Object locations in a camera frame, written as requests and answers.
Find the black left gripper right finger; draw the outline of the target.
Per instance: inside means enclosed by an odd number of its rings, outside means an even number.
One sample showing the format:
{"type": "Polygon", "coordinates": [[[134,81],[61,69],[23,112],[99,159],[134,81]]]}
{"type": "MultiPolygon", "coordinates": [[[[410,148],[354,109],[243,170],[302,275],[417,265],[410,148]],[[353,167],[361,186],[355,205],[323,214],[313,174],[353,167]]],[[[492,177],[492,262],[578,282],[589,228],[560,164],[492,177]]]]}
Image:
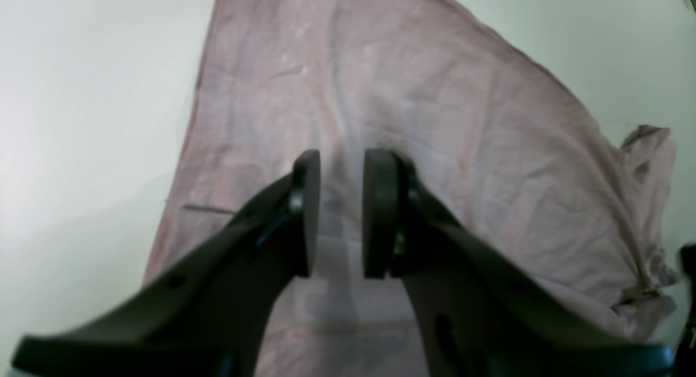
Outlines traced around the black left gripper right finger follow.
{"type": "Polygon", "coordinates": [[[672,376],[666,345],[577,316],[470,234],[407,157],[368,149],[363,273],[407,290],[431,376],[672,376]]]}

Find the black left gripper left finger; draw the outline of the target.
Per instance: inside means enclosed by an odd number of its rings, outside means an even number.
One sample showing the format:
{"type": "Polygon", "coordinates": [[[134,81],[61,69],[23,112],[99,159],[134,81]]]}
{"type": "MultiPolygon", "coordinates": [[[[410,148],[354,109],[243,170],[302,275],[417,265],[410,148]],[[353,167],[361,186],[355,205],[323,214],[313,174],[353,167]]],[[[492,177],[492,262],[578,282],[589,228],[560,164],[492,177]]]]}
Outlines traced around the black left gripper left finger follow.
{"type": "Polygon", "coordinates": [[[37,376],[252,376],[274,304],[309,277],[320,152],[304,151],[219,233],[94,322],[22,338],[13,369],[37,376]]]}

